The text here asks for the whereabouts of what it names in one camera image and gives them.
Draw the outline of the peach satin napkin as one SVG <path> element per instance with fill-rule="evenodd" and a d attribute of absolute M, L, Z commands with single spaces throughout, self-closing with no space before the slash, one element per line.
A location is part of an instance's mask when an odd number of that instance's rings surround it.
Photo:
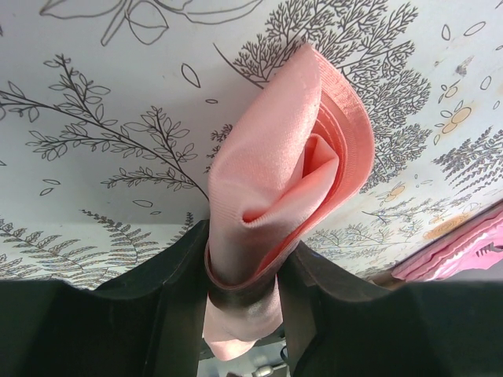
<path fill-rule="evenodd" d="M 281 325 L 277 272 L 305 233 L 360 190 L 373 160 L 360 97 L 317 50 L 300 47 L 211 165 L 203 337 L 219 360 Z"/>

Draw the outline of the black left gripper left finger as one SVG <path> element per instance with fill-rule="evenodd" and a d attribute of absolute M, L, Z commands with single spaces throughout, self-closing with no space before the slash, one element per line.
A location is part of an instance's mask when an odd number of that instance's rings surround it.
<path fill-rule="evenodd" d="M 208 222 L 90 291 L 1 283 L 4 376 L 195 376 L 207 300 Z"/>

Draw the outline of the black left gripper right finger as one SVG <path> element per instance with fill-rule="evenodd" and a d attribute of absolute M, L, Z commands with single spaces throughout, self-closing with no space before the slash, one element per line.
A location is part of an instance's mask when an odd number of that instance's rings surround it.
<path fill-rule="evenodd" d="M 362 280 L 301 243 L 278 273 L 294 376 L 499 376 L 502 286 Z"/>

